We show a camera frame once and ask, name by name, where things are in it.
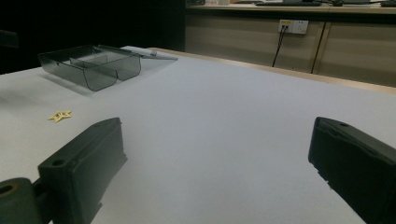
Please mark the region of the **wooden counter shelf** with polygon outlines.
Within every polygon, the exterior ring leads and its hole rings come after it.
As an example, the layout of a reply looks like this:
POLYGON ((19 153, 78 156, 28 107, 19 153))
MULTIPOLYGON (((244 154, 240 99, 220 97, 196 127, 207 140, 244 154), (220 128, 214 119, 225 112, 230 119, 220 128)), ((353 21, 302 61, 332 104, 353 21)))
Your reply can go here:
POLYGON ((343 7, 334 7, 322 4, 320 7, 257 7, 250 5, 230 4, 228 6, 190 6, 188 9, 206 9, 206 10, 228 10, 228 11, 268 11, 268 12, 308 12, 308 13, 360 13, 360 14, 384 14, 396 15, 396 7, 381 7, 379 4, 373 5, 344 5, 343 7))

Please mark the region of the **white wall power socket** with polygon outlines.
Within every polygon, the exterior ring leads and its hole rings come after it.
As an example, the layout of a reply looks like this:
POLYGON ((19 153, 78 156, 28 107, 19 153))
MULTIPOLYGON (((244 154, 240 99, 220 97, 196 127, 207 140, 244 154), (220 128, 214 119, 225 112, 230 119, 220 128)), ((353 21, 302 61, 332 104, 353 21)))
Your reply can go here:
POLYGON ((305 35, 309 21, 280 20, 278 31, 285 34, 305 35))

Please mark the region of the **clear grey plastic organizer box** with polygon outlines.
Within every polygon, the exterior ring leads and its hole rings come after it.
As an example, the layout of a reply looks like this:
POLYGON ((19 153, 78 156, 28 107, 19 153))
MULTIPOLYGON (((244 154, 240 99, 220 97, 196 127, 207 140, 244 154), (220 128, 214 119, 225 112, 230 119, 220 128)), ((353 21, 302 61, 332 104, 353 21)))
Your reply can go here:
POLYGON ((140 56, 125 49, 86 45, 37 55, 42 68, 57 77, 91 91, 99 91, 136 77, 140 56))

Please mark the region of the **small yellow star-shaped piece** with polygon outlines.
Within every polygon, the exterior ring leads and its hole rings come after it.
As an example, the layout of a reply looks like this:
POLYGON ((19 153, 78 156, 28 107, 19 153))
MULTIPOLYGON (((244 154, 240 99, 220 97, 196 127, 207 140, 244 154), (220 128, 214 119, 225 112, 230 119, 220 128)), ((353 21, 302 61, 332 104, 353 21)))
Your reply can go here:
POLYGON ((53 115, 49 117, 49 120, 53 120, 55 123, 57 123, 63 119, 69 119, 71 117, 72 117, 72 112, 70 110, 56 111, 53 115))

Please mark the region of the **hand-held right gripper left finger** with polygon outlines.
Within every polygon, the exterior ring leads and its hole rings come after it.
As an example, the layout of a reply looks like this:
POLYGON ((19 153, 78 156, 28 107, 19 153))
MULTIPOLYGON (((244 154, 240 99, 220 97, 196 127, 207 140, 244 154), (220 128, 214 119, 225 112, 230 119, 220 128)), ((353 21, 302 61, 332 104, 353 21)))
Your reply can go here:
POLYGON ((112 178, 127 162, 118 118, 99 121, 38 165, 55 203, 53 224, 91 224, 112 178))

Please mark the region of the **black keyboard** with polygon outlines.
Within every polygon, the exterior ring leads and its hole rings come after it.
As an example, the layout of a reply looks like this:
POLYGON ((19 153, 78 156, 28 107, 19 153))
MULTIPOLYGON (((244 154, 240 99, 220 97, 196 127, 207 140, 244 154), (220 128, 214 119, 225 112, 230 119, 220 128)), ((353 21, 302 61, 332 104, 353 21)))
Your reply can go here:
POLYGON ((280 2, 261 1, 254 4, 256 7, 320 7, 317 0, 281 0, 280 2))

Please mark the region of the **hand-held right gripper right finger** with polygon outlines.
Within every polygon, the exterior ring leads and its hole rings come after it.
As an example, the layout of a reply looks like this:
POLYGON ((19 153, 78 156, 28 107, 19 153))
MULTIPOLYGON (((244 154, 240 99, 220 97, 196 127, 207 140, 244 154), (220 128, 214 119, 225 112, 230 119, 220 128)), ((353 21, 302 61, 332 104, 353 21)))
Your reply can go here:
POLYGON ((396 149, 342 121, 318 117, 308 161, 366 224, 396 224, 396 149))

